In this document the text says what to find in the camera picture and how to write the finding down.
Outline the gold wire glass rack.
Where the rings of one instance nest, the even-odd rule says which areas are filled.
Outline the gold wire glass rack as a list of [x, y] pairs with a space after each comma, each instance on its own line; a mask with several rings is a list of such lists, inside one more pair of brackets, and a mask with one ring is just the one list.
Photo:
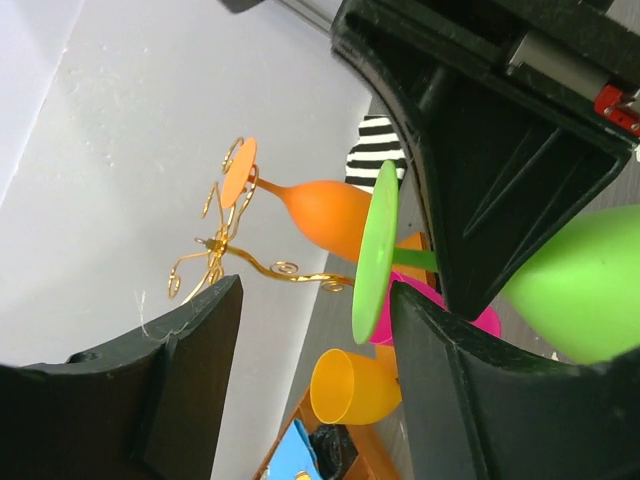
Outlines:
[[261, 275], [279, 281], [297, 284], [317, 282], [323, 290], [329, 292], [340, 292], [344, 287], [352, 286], [354, 284], [354, 280], [352, 278], [338, 274], [300, 274], [298, 272], [298, 266], [288, 261], [278, 261], [271, 266], [266, 267], [249, 252], [239, 247], [234, 247], [232, 245], [232, 240], [237, 235], [242, 216], [252, 203], [256, 190], [261, 188], [256, 188], [254, 186], [247, 187], [245, 192], [241, 194], [240, 198], [232, 207], [224, 209], [221, 206], [222, 185], [223, 182], [215, 182], [212, 185], [202, 210], [202, 215], [206, 216], [211, 204], [215, 203], [220, 219], [219, 226], [211, 238], [198, 238], [196, 240], [197, 243], [203, 246], [204, 250], [202, 252], [184, 255], [176, 260], [170, 271], [168, 279], [168, 295], [171, 298], [176, 297], [180, 292], [182, 279], [179, 274], [179, 266], [183, 262], [199, 257], [203, 257], [206, 260], [205, 273], [185, 298], [186, 301], [190, 301], [205, 287], [213, 285], [224, 276], [223, 257], [225, 255], [239, 257], [245, 260]]

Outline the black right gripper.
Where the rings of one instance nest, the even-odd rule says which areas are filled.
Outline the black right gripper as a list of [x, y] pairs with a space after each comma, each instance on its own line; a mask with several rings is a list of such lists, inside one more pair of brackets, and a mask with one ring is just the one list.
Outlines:
[[639, 145], [639, 34], [610, 6], [341, 3], [332, 46], [398, 127], [455, 314], [480, 313]]

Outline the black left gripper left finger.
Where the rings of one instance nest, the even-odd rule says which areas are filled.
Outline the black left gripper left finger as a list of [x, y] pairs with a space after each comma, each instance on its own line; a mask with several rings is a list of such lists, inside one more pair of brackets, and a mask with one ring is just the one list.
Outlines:
[[63, 364], [1, 369], [5, 479], [207, 479], [243, 287], [222, 278]]

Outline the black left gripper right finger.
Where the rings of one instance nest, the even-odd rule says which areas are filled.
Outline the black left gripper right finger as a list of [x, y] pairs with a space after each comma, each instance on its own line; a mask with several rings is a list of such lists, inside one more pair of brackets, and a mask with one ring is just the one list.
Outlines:
[[405, 283], [390, 295], [418, 479], [635, 479], [639, 353], [571, 365], [520, 349]]

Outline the green plastic wine glass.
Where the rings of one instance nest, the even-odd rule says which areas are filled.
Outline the green plastic wine glass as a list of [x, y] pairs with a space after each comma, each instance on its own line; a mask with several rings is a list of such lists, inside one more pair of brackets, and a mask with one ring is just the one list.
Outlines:
[[[352, 335], [368, 342], [377, 328], [393, 265], [441, 273], [435, 253], [396, 245], [399, 185], [383, 162], [357, 262]], [[501, 291], [519, 315], [567, 357], [609, 360], [639, 345], [639, 207], [580, 214], [532, 255]]]

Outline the orange plastic wine glass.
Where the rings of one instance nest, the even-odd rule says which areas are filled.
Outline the orange plastic wine glass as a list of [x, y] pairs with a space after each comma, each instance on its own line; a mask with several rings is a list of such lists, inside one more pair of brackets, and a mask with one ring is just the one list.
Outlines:
[[238, 137], [223, 161], [221, 206], [232, 207], [247, 187], [278, 197], [298, 230], [312, 243], [346, 261], [360, 254], [372, 195], [345, 182], [310, 181], [284, 187], [260, 177], [255, 138]]

